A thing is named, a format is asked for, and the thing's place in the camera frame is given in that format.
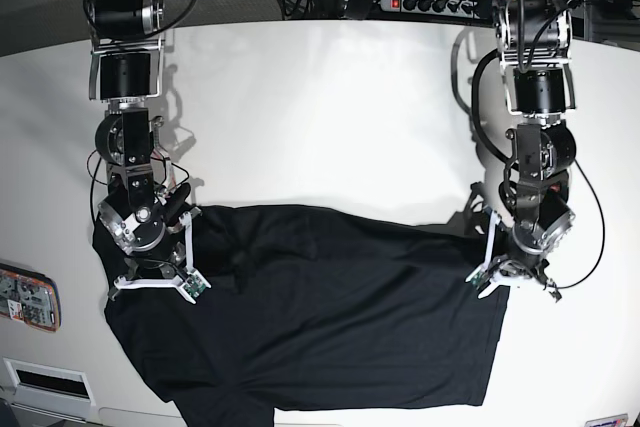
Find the circuit board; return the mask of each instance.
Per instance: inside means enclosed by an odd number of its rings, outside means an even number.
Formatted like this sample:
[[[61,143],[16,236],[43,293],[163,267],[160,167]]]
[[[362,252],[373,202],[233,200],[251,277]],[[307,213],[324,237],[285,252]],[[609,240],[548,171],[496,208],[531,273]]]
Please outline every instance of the circuit board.
[[[61,321],[55,283],[43,275],[0,264],[0,316],[55,332]]]

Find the black t-shirt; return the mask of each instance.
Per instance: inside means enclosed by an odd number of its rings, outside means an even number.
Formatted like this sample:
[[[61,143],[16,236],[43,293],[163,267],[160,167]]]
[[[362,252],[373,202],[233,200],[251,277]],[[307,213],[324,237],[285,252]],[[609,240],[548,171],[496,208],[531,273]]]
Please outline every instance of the black t-shirt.
[[[109,279],[126,272],[101,226]],[[481,405],[508,289],[465,277],[479,239],[329,209],[204,207],[195,266],[211,289],[121,292],[105,314],[146,384],[189,427],[270,427],[282,410]]]

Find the white table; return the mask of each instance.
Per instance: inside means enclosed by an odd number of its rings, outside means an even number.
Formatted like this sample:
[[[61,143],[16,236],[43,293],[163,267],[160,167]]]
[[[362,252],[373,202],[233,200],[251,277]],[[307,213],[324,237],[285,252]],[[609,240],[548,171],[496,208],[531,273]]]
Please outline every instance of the white table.
[[[383,22],[179,29],[168,37],[166,95],[149,106],[173,119],[163,141],[201,179],[200,203],[296,202],[396,222],[445,222],[485,172],[450,89],[460,30]],[[473,37],[476,59],[494,47],[490,30]],[[640,54],[582,43],[573,50],[579,111],[570,128],[607,218],[606,254],[593,278],[557,305],[545,293],[512,292],[483,407],[278,412],[278,422],[578,427],[621,412],[635,418]],[[468,101],[473,65],[464,45],[461,54]],[[88,67],[88,42],[0,58],[0,258],[54,279],[63,309],[53,335],[0,319],[0,356],[86,372],[97,399],[94,421],[99,409],[110,419],[113,409],[176,416],[144,386],[104,322],[107,284],[89,243],[85,172],[103,108],[87,100]],[[492,110],[492,134],[504,142],[510,119],[497,70],[497,63],[487,69],[482,99]],[[186,129],[195,143],[184,153]],[[487,166],[495,185],[499,165]],[[96,199],[103,192],[96,189]],[[559,283],[589,270],[601,236],[579,176],[570,205],[576,226],[550,259]],[[8,383],[0,368],[0,385]],[[133,422],[126,412],[117,418]]]

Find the black cloth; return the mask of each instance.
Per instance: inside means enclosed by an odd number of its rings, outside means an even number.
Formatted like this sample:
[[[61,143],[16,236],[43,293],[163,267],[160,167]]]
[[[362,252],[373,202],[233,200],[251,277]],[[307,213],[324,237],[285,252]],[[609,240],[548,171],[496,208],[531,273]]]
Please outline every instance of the black cloth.
[[[189,427],[268,427],[274,407],[482,404],[508,289],[479,300],[465,284],[481,240],[303,206],[204,207],[194,235],[213,283],[196,305],[142,289],[105,309]],[[126,272],[99,223],[94,248],[110,283]]]

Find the power strip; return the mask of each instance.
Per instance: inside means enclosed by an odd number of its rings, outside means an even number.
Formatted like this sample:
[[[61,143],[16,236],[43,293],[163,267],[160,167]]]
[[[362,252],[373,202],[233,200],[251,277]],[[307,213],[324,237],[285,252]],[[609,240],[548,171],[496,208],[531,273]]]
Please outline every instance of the power strip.
[[[422,15],[441,15],[462,19],[479,19],[475,13],[476,2],[471,0],[380,0],[385,12],[402,12]]]

